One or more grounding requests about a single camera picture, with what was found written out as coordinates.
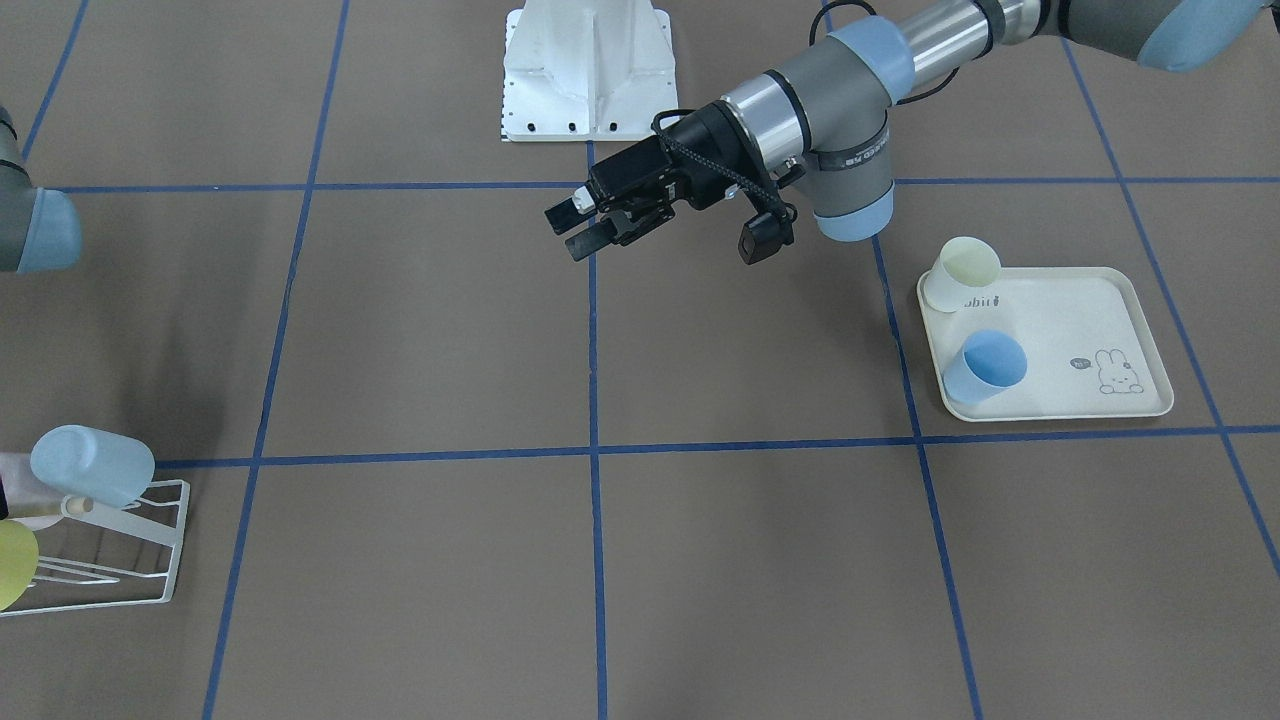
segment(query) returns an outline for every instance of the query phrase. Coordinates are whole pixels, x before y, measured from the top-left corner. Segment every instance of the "grid line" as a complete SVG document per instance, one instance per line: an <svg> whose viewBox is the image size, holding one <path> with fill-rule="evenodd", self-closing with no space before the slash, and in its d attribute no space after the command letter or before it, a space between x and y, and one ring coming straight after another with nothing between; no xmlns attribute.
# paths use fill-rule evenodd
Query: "grid line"
<svg viewBox="0 0 1280 720"><path fill-rule="evenodd" d="M893 290L888 282L888 269L884 265L884 254L881 250L878 234L872 236L872 250L876 254L876 273L879 275L881 290L884 292L888 328L893 334L893 345L897 346L899 370L902 374L902 395L906 398L906 411L911 420L911 445L915 446L915 457L920 466L920 479L924 483L924 496L929 505L933 542L938 548L938 564L942 566L942 582L947 591L947 605L951 607L951 623L955 626L956 646L960 650L960 664L964 667L965 685L969 689L969 705L973 708L974 720L983 720L982 696L978 692L978 678L973 669L973 657L969 653L969 635L964 629L960 594L956 592L955 574L951 570L951 552L947 550L946 532L942 528L942 512L938 510L938 498L933 489L933 471L929 469L929 456L925 451L924 436L920 432L920 414L916 410L915 392L911 388L911 372L906 363L906 347L902 345L897 313L893 310Z"/></svg>
<svg viewBox="0 0 1280 720"><path fill-rule="evenodd" d="M1129 183L1124 172L1120 169L1120 161L1116 159L1115 150L1111 146L1111 140L1107 137L1106 128L1102 127L1102 117L1098 114L1097 105L1093 102L1093 96L1089 94L1088 83L1084 81L1084 73L1080 72L1080 65L1075 61L1075 54L1071 51L1070 44L1066 38L1062 38L1061 44L1062 51L1066 53L1066 59L1071 65L1071 72L1075 74L1075 82L1080 88L1080 95L1084 97L1084 102L1089 108L1089 115L1093 118L1094 128L1098 132L1098 137L1102 140L1102 147L1106 150L1107 160L1111 161L1111 169L1115 172L1116 181L1120 183L1120 191L1124 193L1125 204L1129 206L1129 214L1133 218L1134 227L1138 229L1138 238L1142 241L1143 250L1147 252L1147 260L1151 263L1151 269L1156 274L1156 282L1160 284L1160 291L1165 296L1165 304L1169 306L1169 313L1174 318L1174 325L1178 328L1178 334L1183 341L1183 347L1187 350L1192 370L1194 370L1196 379L1199 382L1201 391L1204 395L1204 402L1208 404L1210 414L1213 416L1213 425L1216 427L1219 437L1222 441L1222 448L1226 451L1226 457L1231 462L1231 470L1235 473L1236 483L1240 486L1240 492L1244 495L1245 505L1248 505L1249 514L1253 516L1253 523L1257 525L1258 534L1262 537L1262 544L1271 559L1271 568L1275 570L1276 577L1280 578L1280 553L1276 552L1275 541L1271 538L1271 532L1267 529L1266 519L1262 518L1262 510L1258 507L1257 498L1253 496L1253 488L1249 486L1249 479L1244 474L1244 466L1240 465L1240 460L1235 455L1235 446L1231 443L1231 434L1228 432L1226 424L1222 421L1222 414L1219 411L1217 402L1215 402L1213 393L1208 387L1208 378L1204 375L1204 370L1196 355L1196 347L1192 345L1190 333L1187 331L1187 325L1183 324L1181 313L1178 311L1178 304L1174 301L1174 293L1169 287L1169 282L1165 279L1165 273L1160 266L1160 259L1156 256L1156 249L1152 246L1151 237L1147 234L1147 228L1142 222L1142 214L1138 213L1138 205L1134 202L1133 193L1129 191Z"/></svg>
<svg viewBox="0 0 1280 720"><path fill-rule="evenodd" d="M1075 442L1097 439L1140 439L1162 437L1203 437L1221 434L1216 427L1185 428L1132 428L1120 430L1046 430L1024 433L992 433L964 436L922 436L925 446L934 445L1016 445L1025 442ZM1280 425L1228 425L1230 436L1280 434ZM722 441L722 442L671 442L650 445L602 445L599 455L662 455L673 452L756 452L768 450L829 450L850 447L901 447L915 445L914 437L859 437L859 438L819 438L819 439L760 439L760 441ZM589 457L590 446L564 447L513 447L499 450L431 450L403 452L371 452L347 455L278 455L252 457L210 457L160 460L160 470L192 470L215 468L250 468L257 464L262 468L282 466L325 466L325 465L376 465L385 462L442 462L461 460L511 460L536 457Z"/></svg>
<svg viewBox="0 0 1280 720"><path fill-rule="evenodd" d="M228 183L228 184L73 184L55 187L67 195L131 195L147 192L296 192L307 188L306 183Z"/></svg>
<svg viewBox="0 0 1280 720"><path fill-rule="evenodd" d="M36 136L40 135L40 127L45 124L45 114L49 113L49 105L54 101L54 92L58 92L58 83L61 82L63 70L67 69L67 63L72 58L72 50L76 47L76 40L79 37L79 28L84 22L84 13L87 10L88 0L81 0L79 9L76 10L76 19L72 20L72 29L67 33L67 45L63 46L63 54L58 58L58 67L54 68L54 77L49 81L45 97L40 101L40 109L36 110L36 118L31 122L31 129L27 132L27 141L22 145L23 161L31 158L31 149L36 145Z"/></svg>
<svg viewBox="0 0 1280 720"><path fill-rule="evenodd" d="M1267 183L1280 183L1280 176L1277 177L1190 177L1190 178L1134 178L1125 176L1124 181L1126 184L1267 184Z"/></svg>
<svg viewBox="0 0 1280 720"><path fill-rule="evenodd" d="M248 525L253 515L253 497L257 491L257 477L261 469L262 448L266 445L266 432L271 419L271 402L275 396L275 382L279 377L280 355L284 350L284 334L289 323L289 300L293 293L293 282L298 273L298 258L302 254L302 243L306 238L307 219L311 213L311 199L315 193L316 173L320 168L320 152L324 149L324 133L329 119L329 105L333 101L333 88L338 78L338 64L342 58L342 41L347 29L347 15L351 9L351 0L342 0L338 15L338 28L334 33L333 51L329 58L329 73L325 79L324 99L320 102L320 118L316 120L315 141L311 147L311 164L307 169L307 184L302 196L302 208L298 211L298 227L293 237L293 252L289 258L289 270L284 282L284 292L280 299L280 315L276 322L275 343L271 348L271 364L266 375L266 387L262 391L262 415L259 420L257 436L253 441L253 456L250 462L248 479L244 484L244 498L241 505L239 524L236 529L236 547L232 552L230 569L227 575L227 593L223 598L223 611L218 623L218 639L214 644L214 656L209 667L209 685L205 691L204 720L214 716L214 705L218 700L218 685L221 680L223 657L227 652L227 639L230 632L232 612L236 606L236 592L239 588L241 564L244 557L244 544L248 539Z"/></svg>
<svg viewBox="0 0 1280 720"><path fill-rule="evenodd" d="M595 165L595 143L586 142L586 169ZM595 224L595 218L588 220ZM608 626L604 607L604 500L600 492L600 355L599 355L599 292L596 292L595 255L588 259L588 409L591 462L591 557L595 579L595 707L599 720L609 717L609 665L605 639Z"/></svg>

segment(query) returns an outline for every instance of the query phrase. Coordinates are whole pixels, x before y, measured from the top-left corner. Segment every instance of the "yellow cup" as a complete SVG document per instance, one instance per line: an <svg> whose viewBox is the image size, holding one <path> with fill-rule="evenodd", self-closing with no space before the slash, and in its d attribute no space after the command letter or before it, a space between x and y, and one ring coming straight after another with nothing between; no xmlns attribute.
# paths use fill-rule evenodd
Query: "yellow cup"
<svg viewBox="0 0 1280 720"><path fill-rule="evenodd" d="M36 533L17 520L0 520L0 610L27 592L38 557Z"/></svg>

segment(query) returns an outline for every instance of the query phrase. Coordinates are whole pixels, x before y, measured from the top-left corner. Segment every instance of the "cable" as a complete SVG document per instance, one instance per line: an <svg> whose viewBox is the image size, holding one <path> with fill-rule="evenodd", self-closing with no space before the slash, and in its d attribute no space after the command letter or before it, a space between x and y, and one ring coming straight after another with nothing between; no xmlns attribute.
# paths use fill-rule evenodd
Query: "cable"
<svg viewBox="0 0 1280 720"><path fill-rule="evenodd" d="M831 0L831 3L823 5L822 9L818 10L818 14L813 17L813 24L809 26L809 45L818 41L818 23L822 22L822 18L824 18L827 13L835 10L836 8L861 8L867 10L867 14L869 15L878 14L876 8L872 8L870 3L865 3L864 0Z"/></svg>
<svg viewBox="0 0 1280 720"><path fill-rule="evenodd" d="M660 140L662 143L666 145L669 150L673 150L684 155L685 158L689 158L690 160L698 163L699 165L703 165L704 168L708 168L712 172L716 172L736 182L737 186L742 188L742 192L753 195L756 197L756 200L765 202L769 206L771 213L781 213L787 217L788 222L794 222L799 214L796 211L795 205L785 202L782 200L782 195L778 193L778 190L776 187L771 192L769 190L765 190L759 184L756 184L755 182L753 182L751 179L749 179L746 176L735 172L730 168L726 168L724 165L717 163L716 160L712 160L710 158L704 158L703 155L699 155L695 150L672 137L672 135L662 127L662 120L666 120L668 118L682 118L689 114L692 114L692 110L663 110L662 113L658 113L657 115L653 117L653 124L650 124L649 128L653 129L653 133L658 136L658 140Z"/></svg>
<svg viewBox="0 0 1280 720"><path fill-rule="evenodd" d="M948 86L948 85L951 85L951 81L954 81L956 78L956 73L959 73L959 72L960 72L960 68L956 68L956 69L951 70L951 74L947 76L947 79L940 82L933 88L925 90L924 92L922 92L919 95L913 95L910 97L904 97L904 99L899 100L897 104L899 105L906 105L909 102L915 102L916 100L924 100L925 97L929 97L931 95L937 95L938 92L942 92L942 88L946 87L946 86Z"/></svg>

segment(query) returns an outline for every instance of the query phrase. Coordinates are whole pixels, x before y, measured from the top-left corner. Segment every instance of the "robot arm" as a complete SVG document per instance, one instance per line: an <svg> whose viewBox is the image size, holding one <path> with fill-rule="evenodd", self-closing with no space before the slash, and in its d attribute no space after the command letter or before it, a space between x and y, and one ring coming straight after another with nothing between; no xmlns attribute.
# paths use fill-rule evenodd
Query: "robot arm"
<svg viewBox="0 0 1280 720"><path fill-rule="evenodd" d="M76 206L56 190L32 187L13 118L0 106L0 270L59 270L79 252Z"/></svg>
<svg viewBox="0 0 1280 720"><path fill-rule="evenodd" d="M780 191L795 184L824 234L864 240L893 214L888 109L914 88L1037 35L1185 72L1268 6L1280 27L1272 0L940 0L897 24L869 17L699 110L660 114L653 137L596 163L547 219L563 234L602 215L566 241L581 260L672 219L676 200L703 210L741 191L756 211L739 240L751 264L792 242L795 208Z"/></svg>

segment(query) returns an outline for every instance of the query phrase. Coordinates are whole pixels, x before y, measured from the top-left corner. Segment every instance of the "cup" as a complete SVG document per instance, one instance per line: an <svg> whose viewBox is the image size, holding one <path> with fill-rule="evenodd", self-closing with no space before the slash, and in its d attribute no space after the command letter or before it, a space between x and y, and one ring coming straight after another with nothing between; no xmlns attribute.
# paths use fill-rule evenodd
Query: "cup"
<svg viewBox="0 0 1280 720"><path fill-rule="evenodd" d="M36 577L40 547L31 528L0 520L0 610L18 601Z"/></svg>
<svg viewBox="0 0 1280 720"><path fill-rule="evenodd" d="M952 237L924 279L924 301L934 310L955 313L997 278L1000 255L989 245L977 237Z"/></svg>
<svg viewBox="0 0 1280 720"><path fill-rule="evenodd" d="M45 433L31 448L31 469L46 486L124 507L142 497L156 461L141 442L84 425Z"/></svg>
<svg viewBox="0 0 1280 720"><path fill-rule="evenodd" d="M1000 331L978 331L942 372L942 389L956 402L974 405L1020 383L1027 377L1027 352Z"/></svg>

